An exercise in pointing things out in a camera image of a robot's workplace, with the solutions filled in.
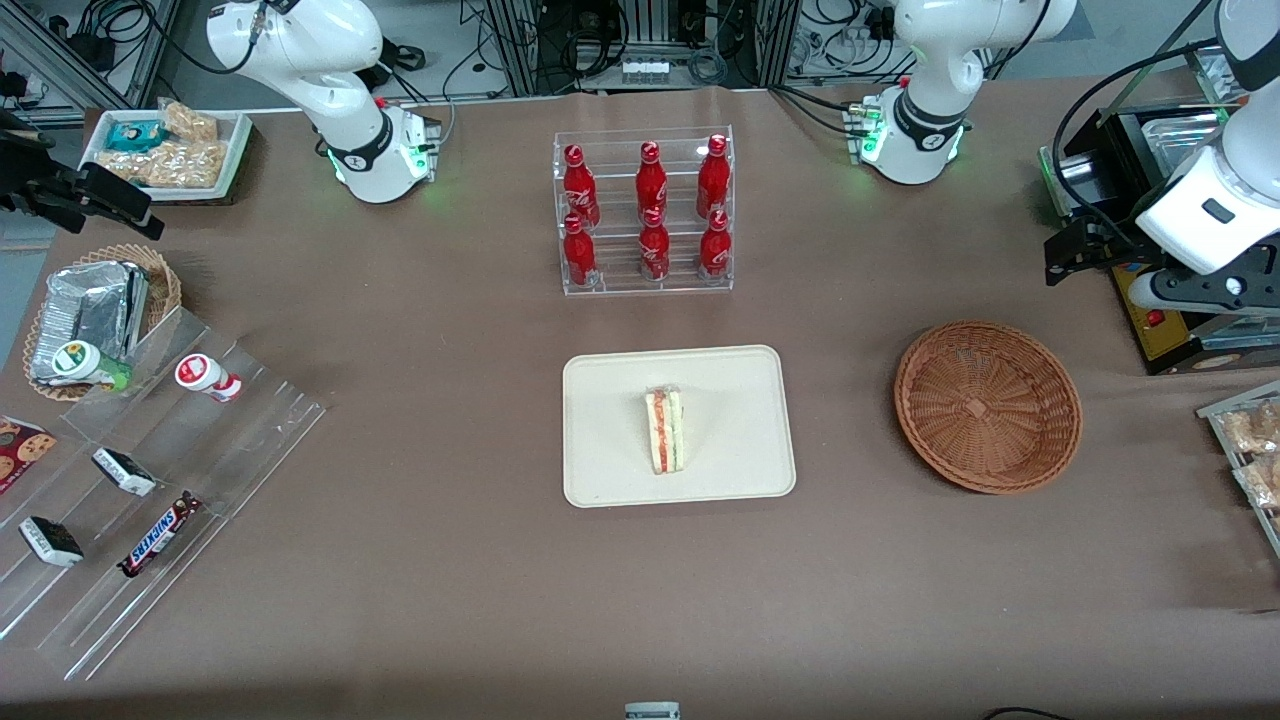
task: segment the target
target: foil container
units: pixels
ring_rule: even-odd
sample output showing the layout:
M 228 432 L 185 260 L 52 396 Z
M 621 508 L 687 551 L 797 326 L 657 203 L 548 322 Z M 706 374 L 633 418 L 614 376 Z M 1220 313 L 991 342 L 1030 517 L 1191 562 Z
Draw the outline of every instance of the foil container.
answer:
M 47 386 L 76 384 L 54 372 L 54 354 L 79 340 L 109 357 L 128 355 L 142 331 L 147 273 L 133 263 L 108 260 L 63 268 L 45 283 L 40 336 L 31 357 L 31 379 Z

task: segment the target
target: wicker basket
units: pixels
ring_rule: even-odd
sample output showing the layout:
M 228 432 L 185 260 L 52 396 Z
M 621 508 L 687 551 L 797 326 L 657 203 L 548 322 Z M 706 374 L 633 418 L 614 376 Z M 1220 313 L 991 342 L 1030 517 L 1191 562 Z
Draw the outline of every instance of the wicker basket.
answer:
M 1047 484 L 1080 445 L 1080 396 L 1062 364 L 1030 336 L 995 323 L 924 333 L 902 356 L 893 402 L 915 451 L 978 492 Z
M 128 260 L 131 263 L 136 263 L 140 268 L 147 272 L 146 314 L 142 316 L 143 336 L 160 324 L 160 320 L 164 319 L 170 310 L 182 305 L 182 283 L 178 281 L 178 275 L 173 274 L 173 269 L 170 269 L 169 264 L 164 261 L 164 258 L 161 258 L 155 250 L 141 245 L 113 245 L 110 247 L 90 252 L 73 263 L 73 265 L 100 263 L 102 260 Z M 23 342 L 22 369 L 27 374 L 27 382 L 31 383 L 31 387 L 40 395 L 60 402 L 76 402 L 77 400 L 84 397 L 84 393 L 88 392 L 91 386 L 77 384 L 45 387 L 31 379 L 31 356 L 36 351 L 36 341 L 40 337 L 40 318 L 44 313 L 45 309 L 44 305 L 41 305 L 40 311 L 36 313 L 36 320 L 31 324 L 31 332 L 27 333 L 27 340 Z

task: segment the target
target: white box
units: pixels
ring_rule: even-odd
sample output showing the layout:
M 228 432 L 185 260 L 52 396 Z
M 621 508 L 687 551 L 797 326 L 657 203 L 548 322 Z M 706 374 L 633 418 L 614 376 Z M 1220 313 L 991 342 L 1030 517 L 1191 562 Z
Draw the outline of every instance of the white box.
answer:
M 564 365 L 564 498 L 577 507 L 780 497 L 796 483 L 782 361 L 765 345 L 580 355 Z M 677 386 L 685 469 L 658 475 L 644 393 Z
M 236 179 L 236 170 L 239 168 L 241 156 L 248 143 L 250 131 L 253 129 L 253 120 L 247 113 L 236 110 L 201 110 L 202 114 L 218 120 L 218 140 L 227 143 L 227 160 L 223 161 L 223 170 L 218 174 L 214 187 L 180 188 L 180 187 L 140 187 L 156 202 L 177 202 L 192 200 L 218 200 L 225 197 Z M 93 135 L 88 138 L 84 155 L 81 156 L 81 165 L 96 161 L 99 151 L 106 146 L 106 136 L 116 123 L 129 123 L 140 120 L 159 120 L 160 110 L 106 110 L 97 120 Z

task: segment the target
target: robotic arm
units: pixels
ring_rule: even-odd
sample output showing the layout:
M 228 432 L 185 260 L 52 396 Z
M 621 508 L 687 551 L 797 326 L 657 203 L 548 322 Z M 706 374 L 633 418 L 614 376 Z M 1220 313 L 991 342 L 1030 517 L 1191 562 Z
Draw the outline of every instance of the robotic arm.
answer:
M 439 127 L 379 108 L 355 76 L 383 49 L 360 0 L 233 1 L 210 10 L 205 31 L 223 64 L 302 108 L 356 197 L 388 202 L 433 178 Z
M 1183 161 L 1137 224 L 1196 273 L 1280 232 L 1280 1 L 1224 0 L 1217 35 L 1248 104 Z
M 922 184 L 955 156 L 961 124 L 983 82 L 975 50 L 1056 36 L 1076 0 L 899 0 L 896 35 L 915 53 L 905 88 L 864 100 L 870 135 L 861 161 L 893 182 Z

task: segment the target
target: coca-cola bottle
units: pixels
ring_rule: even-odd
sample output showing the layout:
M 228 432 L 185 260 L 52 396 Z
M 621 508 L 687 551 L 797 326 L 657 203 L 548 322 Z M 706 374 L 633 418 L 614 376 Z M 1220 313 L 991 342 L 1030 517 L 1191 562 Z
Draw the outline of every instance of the coca-cola bottle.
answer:
M 595 245 L 591 236 L 582 229 L 582 218 L 564 218 L 564 261 L 568 263 L 568 279 L 579 287 L 591 287 L 600 282 L 600 270 L 595 266 Z
M 636 202 L 640 217 L 649 208 L 667 211 L 667 170 L 658 161 L 658 143 L 646 140 L 640 145 L 640 172 L 636 173 Z
M 728 176 L 732 170 L 728 167 L 728 158 L 724 150 L 728 147 L 728 138 L 723 135 L 713 135 L 707 141 L 707 158 L 701 169 L 698 170 L 698 217 L 705 218 L 712 210 L 724 209 L 724 199 L 728 196 Z
M 644 229 L 640 231 L 640 274 L 649 281 L 662 281 L 671 272 L 671 236 L 662 225 L 660 208 L 646 208 Z
M 698 277 L 718 283 L 728 272 L 733 238 L 728 234 L 728 215 L 724 210 L 712 210 L 707 222 L 707 232 L 703 233 L 701 249 L 698 252 Z
M 600 224 L 600 201 L 595 196 L 595 176 L 586 168 L 582 160 L 582 147 L 570 145 L 564 147 L 564 197 L 568 200 L 568 209 L 573 214 L 586 220 L 586 225 L 594 228 Z

